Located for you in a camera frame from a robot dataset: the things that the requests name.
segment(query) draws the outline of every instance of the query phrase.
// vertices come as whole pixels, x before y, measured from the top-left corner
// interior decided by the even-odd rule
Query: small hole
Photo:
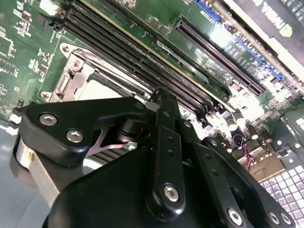
[[[174,156],[174,152],[172,150],[168,150],[169,155]]]
[[[239,219],[238,215],[237,214],[233,214],[232,215],[235,219]]]
[[[212,172],[213,172],[213,174],[217,177],[217,176],[219,176],[218,174],[218,172],[216,171],[216,170],[212,170]]]

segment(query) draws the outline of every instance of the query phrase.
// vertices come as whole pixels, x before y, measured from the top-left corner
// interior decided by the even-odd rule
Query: screw hole
[[[168,150],[170,156],[174,156],[174,152],[172,150]]]
[[[212,172],[213,172],[213,174],[214,174],[214,176],[216,176],[216,177],[218,177],[219,175],[219,173],[216,171],[216,170],[212,170]]]

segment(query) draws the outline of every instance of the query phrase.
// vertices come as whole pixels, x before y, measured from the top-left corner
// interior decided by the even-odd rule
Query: integrated circuit chip
[[[160,27],[158,28],[158,30],[159,30],[159,32],[162,33],[164,36],[167,36],[167,35],[169,35],[169,33],[170,33],[170,30],[169,30],[167,27],[163,26],[163,25],[160,25]]]
[[[148,22],[154,28],[157,28],[160,25],[160,23],[158,22],[158,20],[156,20],[154,17],[150,17],[149,20],[148,20]]]
[[[27,22],[30,21],[30,15],[26,12],[22,12],[22,18]]]

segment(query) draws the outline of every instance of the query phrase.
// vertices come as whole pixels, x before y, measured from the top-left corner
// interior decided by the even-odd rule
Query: capacitor
[[[249,126],[248,131],[249,131],[249,134],[251,136],[251,139],[257,139],[258,138],[258,134],[257,134],[256,128],[254,126]]]
[[[227,117],[226,119],[226,123],[228,126],[228,129],[232,132],[235,131],[238,128],[238,125],[236,123],[236,121],[234,120],[233,116],[230,115],[229,117]]]
[[[234,119],[236,120],[238,126],[244,126],[245,125],[245,119],[241,113],[241,110],[236,109],[236,111],[233,113]]]
[[[225,140],[223,142],[224,144],[224,148],[225,150],[228,152],[228,153],[231,153],[232,152],[232,148],[231,148],[231,145],[230,145],[230,142],[228,140]]]
[[[266,143],[272,143],[272,137],[268,130],[262,131],[262,137]]]

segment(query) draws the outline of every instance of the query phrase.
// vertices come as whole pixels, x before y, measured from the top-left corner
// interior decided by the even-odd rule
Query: blue connector
[[[196,0],[196,3],[205,10],[215,21],[221,22],[220,16],[217,15],[210,7],[206,6],[201,0]]]
[[[261,57],[257,56],[256,53],[253,53],[250,48],[247,47],[247,45],[242,41],[240,37],[236,38],[237,42],[240,43],[244,48],[246,48],[254,57],[257,58],[257,60],[263,64],[277,79],[283,80],[283,76],[281,74],[278,74],[274,71],[274,68],[272,66],[266,66],[265,62],[262,60]]]

